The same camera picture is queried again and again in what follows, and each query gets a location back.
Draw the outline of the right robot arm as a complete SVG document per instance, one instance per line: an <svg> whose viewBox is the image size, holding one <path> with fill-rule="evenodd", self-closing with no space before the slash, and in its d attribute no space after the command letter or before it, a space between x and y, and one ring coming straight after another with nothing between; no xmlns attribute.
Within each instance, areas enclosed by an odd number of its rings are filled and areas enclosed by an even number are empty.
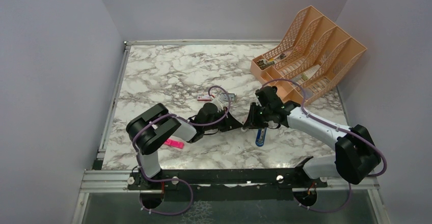
<svg viewBox="0 0 432 224"><path fill-rule="evenodd" d="M335 152L334 156L313 157L301 164L294 172L297 185L306 187L322 177L340 177L357 185L382 162L365 127L340 125L308 112L299 103L283 102L276 87L262 87L255 95L258 102L251 103L244 129L261 129L275 123L306 133Z"/></svg>

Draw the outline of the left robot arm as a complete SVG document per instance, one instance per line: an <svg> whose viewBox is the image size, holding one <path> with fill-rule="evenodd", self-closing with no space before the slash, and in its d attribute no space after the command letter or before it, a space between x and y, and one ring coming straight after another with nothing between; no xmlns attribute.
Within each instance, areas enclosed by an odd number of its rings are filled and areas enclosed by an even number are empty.
<svg viewBox="0 0 432 224"><path fill-rule="evenodd" d="M158 149L172 136L187 143L195 143L203 138L206 131L226 132L242 127L242 123L216 102L207 102L189 120L169 113L158 103L131 120L126 132L137 153L141 182L147 188L155 188L160 182L161 167Z"/></svg>

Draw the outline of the red white staple box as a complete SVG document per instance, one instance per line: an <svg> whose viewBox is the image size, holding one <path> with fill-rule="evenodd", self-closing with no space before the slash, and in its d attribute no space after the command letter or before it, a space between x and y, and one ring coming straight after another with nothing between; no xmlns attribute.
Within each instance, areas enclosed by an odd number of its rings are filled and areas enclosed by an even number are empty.
<svg viewBox="0 0 432 224"><path fill-rule="evenodd" d="M212 101L213 96L206 94L206 93L200 93L197 95L197 101Z"/></svg>

